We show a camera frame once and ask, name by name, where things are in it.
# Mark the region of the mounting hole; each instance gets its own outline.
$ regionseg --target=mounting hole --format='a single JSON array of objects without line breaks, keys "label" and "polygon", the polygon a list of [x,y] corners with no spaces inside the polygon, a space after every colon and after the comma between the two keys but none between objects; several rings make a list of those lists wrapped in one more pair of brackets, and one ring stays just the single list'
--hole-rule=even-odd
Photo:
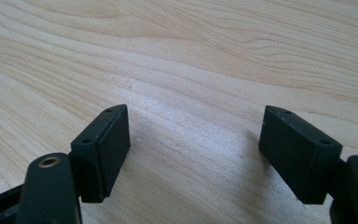
[{"label": "mounting hole", "polygon": [[39,162],[38,165],[40,168],[49,168],[59,162],[60,162],[60,158],[58,157],[48,157],[42,160],[41,162]]},{"label": "mounting hole", "polygon": [[82,141],[82,143],[90,143],[91,142],[91,139],[89,139],[89,138],[85,138],[85,139],[83,139],[83,141]]},{"label": "mounting hole", "polygon": [[329,141],[327,141],[327,140],[322,140],[321,143],[323,145],[325,145],[325,146],[330,146],[331,145],[331,143]]}]

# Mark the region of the black clamp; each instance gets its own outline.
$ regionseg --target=black clamp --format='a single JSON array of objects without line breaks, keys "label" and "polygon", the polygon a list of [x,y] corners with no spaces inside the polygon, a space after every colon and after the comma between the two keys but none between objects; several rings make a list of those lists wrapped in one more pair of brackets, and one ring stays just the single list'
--hole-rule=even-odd
[{"label": "black clamp", "polygon": [[329,193],[332,223],[358,223],[358,156],[343,161],[339,142],[295,113],[270,105],[259,150],[302,203],[322,204]]},{"label": "black clamp", "polygon": [[0,194],[0,223],[82,223],[78,197],[109,197],[130,148],[127,106],[105,109],[71,148],[34,160],[25,183]]}]

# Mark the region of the wood grain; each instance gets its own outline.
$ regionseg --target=wood grain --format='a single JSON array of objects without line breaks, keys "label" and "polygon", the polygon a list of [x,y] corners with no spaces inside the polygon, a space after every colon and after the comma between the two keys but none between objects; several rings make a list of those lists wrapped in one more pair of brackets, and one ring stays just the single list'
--hole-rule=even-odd
[{"label": "wood grain", "polygon": [[0,1],[0,192],[123,103],[131,150],[85,223],[328,223],[257,142],[276,105],[358,154],[358,1]]}]

